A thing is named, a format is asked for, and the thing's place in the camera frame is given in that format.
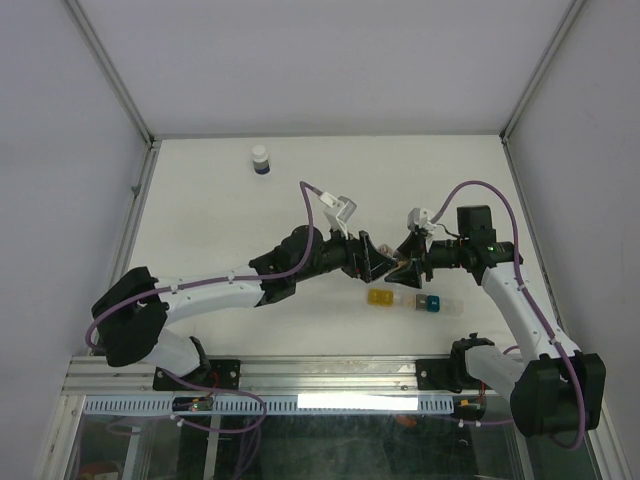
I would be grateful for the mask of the clear bottle yellow pills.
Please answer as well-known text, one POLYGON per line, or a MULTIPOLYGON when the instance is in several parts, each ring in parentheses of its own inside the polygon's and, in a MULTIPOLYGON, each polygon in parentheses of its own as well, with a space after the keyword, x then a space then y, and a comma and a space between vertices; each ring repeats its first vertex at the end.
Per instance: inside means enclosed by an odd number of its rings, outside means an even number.
POLYGON ((395 271, 398 269, 403 268, 407 263, 408 263, 408 259, 403 256, 398 250, 392 248, 391 246, 387 245, 387 244, 381 244, 377 247, 377 250, 379 253, 392 258, 395 262, 394 267, 391 269, 391 271, 395 271))

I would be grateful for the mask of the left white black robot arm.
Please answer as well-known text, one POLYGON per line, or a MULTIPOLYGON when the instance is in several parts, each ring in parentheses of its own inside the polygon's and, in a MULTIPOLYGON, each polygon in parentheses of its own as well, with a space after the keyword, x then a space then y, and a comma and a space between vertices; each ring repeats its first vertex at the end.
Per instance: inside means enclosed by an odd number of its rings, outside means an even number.
POLYGON ((113 368, 144 362, 198 388, 210 373, 201 342, 175 334, 169 325, 222 309, 275 304, 294 295, 298 283, 334 270, 370 283, 397 265, 365 231, 357 237, 334 232, 325 239, 317 228, 303 225, 273 250, 213 279, 162 280, 147 267, 136 267, 91 308, 97 347, 113 368))

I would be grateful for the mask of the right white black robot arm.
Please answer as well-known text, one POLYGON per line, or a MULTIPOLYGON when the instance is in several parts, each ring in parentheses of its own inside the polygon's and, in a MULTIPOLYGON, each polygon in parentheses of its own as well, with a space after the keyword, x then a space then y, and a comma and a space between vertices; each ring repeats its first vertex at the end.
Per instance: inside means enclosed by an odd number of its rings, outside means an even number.
POLYGON ((460 207, 457 221, 458 239, 436 241, 431 212, 412 209, 409 235, 397 249, 404 263, 385 280, 419 288, 437 269, 464 269, 502 314, 521 357, 515 360, 493 341, 471 334, 453 342, 433 382, 451 391, 484 383, 508 401, 515 425, 526 437, 596 429, 606 379, 600 356, 583 353, 546 318, 513 243, 498 241, 489 206, 460 207))

